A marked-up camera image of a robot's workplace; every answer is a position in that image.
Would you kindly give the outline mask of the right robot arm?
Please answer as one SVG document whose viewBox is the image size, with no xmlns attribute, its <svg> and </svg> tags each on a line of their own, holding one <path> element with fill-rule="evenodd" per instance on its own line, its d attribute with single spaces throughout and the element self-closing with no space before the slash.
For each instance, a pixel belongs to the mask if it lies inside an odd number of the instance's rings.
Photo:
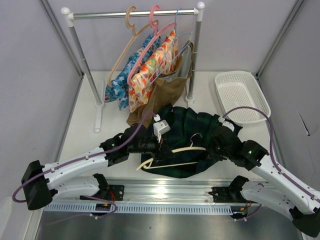
<svg viewBox="0 0 320 240">
<path fill-rule="evenodd" d="M 259 143 L 242 142 L 234 131 L 222 125 L 212 132 L 208 152 L 253 172 L 274 187 L 271 190 L 238 175 L 229 186 L 212 188 L 209 194 L 215 202 L 255 202 L 282 214 L 305 235 L 312 238 L 319 235 L 320 192 L 276 162 Z"/>
</svg>

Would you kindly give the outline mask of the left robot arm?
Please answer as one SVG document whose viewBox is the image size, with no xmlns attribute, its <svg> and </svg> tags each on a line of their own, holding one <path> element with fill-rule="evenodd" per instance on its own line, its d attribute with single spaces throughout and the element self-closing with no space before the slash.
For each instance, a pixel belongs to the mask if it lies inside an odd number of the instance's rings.
<svg viewBox="0 0 320 240">
<path fill-rule="evenodd" d="M 78 157 L 48 164 L 39 160 L 31 162 L 21 179 L 28 210 L 44 208 L 54 199 L 107 200 L 110 186 L 103 174 L 95 173 L 84 180 L 78 177 L 122 163 L 130 154 L 150 154 L 155 161 L 174 157 L 163 139 L 169 131 L 170 126 L 164 120 L 153 124 L 151 135 L 143 125 L 135 123 Z"/>
</svg>

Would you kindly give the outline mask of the dark green plaid skirt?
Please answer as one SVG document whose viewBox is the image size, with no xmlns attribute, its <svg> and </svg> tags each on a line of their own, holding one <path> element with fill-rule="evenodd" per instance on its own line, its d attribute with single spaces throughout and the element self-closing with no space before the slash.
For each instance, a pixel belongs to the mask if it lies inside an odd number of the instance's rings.
<svg viewBox="0 0 320 240">
<path fill-rule="evenodd" d="M 220 126 L 219 115 L 206 112 L 195 112 L 192 108 L 172 106 L 163 107 L 158 113 L 161 119 L 167 121 L 170 130 L 163 135 L 167 145 L 176 152 L 173 158 L 155 161 L 148 153 L 141 155 L 138 170 L 184 179 L 200 174 L 223 160 L 220 155 L 210 155 L 211 135 Z"/>
</svg>

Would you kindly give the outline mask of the cream hanger with metal hook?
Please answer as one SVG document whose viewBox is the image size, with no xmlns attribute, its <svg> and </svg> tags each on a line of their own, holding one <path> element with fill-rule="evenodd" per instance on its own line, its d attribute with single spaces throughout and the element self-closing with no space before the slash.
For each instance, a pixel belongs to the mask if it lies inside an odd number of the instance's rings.
<svg viewBox="0 0 320 240">
<path fill-rule="evenodd" d="M 181 148 L 177 148 L 177 149 L 173 149 L 172 152 L 174 154 L 176 153 L 180 153 L 180 152 L 187 152 L 187 151 L 206 151 L 206 148 L 204 147 L 200 147 L 200 146 L 193 146 L 194 142 L 193 142 L 193 137 L 195 136 L 200 136 L 202 138 L 202 135 L 200 133 L 194 133 L 191 137 L 190 137 L 190 146 L 188 147 L 181 147 Z M 140 169 L 161 169 L 161 168 L 169 168 L 169 167 L 178 167 L 178 166 L 185 166 L 185 165 L 192 165 L 192 164 L 196 164 L 196 162 L 184 162 L 184 163 L 176 163 L 176 164 L 167 164 L 167 165 L 160 165 L 160 166 L 153 166 L 153 162 L 155 160 L 153 158 L 150 158 L 146 161 L 144 161 L 143 163 L 141 163 L 136 170 L 140 170 Z"/>
</svg>

